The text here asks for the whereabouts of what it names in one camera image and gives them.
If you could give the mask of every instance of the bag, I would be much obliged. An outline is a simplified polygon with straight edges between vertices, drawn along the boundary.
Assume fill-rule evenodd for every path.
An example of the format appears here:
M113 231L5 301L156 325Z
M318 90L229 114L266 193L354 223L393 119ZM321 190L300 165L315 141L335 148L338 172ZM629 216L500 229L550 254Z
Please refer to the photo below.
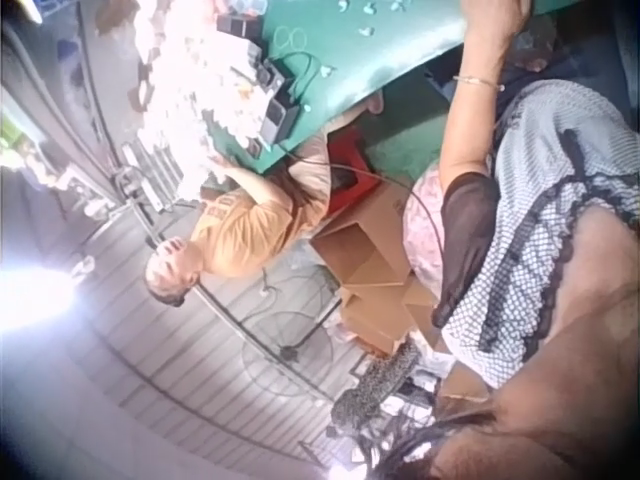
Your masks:
M438 246L438 238L444 248L444 228L440 214L444 198L437 164L429 167L418 179L412 192L413 195L407 200L403 217L404 249L409 264L420 283L431 290L437 298L440 298L442 256ZM423 206L415 198L416 196L429 210L433 224Z

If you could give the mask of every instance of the green floor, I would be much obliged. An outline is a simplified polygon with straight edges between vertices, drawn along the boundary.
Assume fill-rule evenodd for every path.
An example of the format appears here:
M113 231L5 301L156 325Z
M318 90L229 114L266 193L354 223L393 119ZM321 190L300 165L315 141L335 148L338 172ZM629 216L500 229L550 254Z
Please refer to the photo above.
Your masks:
M393 178L417 180L440 156L447 103L419 67L384 89L385 110L359 120L372 167Z

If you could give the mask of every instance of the workbench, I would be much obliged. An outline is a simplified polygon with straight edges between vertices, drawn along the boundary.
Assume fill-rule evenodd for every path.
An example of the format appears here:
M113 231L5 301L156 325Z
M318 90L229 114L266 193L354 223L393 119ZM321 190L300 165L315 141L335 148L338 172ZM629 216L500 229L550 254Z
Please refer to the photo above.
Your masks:
M547 13L577 1L538 0L535 11ZM341 12L338 0L270 0L263 29L267 56L282 58L296 76L293 93L304 108L281 146L251 158L229 135L216 131L221 152L263 173L336 115L463 40L458 0L404 0L396 10L393 0L377 1L375 14L364 11L365 0L348 3ZM332 69L329 76L320 74L320 64Z

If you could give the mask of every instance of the orange t-shirt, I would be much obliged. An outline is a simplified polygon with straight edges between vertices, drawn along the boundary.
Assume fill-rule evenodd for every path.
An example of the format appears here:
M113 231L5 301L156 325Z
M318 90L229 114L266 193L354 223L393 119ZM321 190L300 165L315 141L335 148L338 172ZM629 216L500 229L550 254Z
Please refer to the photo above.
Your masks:
M208 202L191 236L205 257L204 269L224 277L251 275L298 238L310 224L304 194L290 178L269 178L293 200L293 209L256 202L241 188Z

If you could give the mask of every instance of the gingham fabric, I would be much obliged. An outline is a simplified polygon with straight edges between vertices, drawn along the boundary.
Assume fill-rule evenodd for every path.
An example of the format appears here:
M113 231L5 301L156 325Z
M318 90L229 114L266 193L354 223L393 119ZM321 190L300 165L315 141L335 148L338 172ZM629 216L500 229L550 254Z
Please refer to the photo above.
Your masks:
M573 228L585 208L602 206L637 228L640 136L600 94L548 80L515 98L495 145L495 234L443 338L458 360L497 388L548 334Z

